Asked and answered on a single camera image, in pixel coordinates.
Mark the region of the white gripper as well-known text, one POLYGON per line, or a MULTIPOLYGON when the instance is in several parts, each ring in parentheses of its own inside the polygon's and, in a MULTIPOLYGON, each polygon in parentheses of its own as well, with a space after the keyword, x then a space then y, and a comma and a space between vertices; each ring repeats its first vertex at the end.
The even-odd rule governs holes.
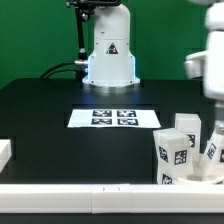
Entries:
MULTIPOLYGON (((224 100, 224 31, 210 32, 206 50, 188 55, 184 68, 190 79, 203 78, 206 97, 224 100)), ((215 127, 224 134, 224 101, 215 103, 215 127)))

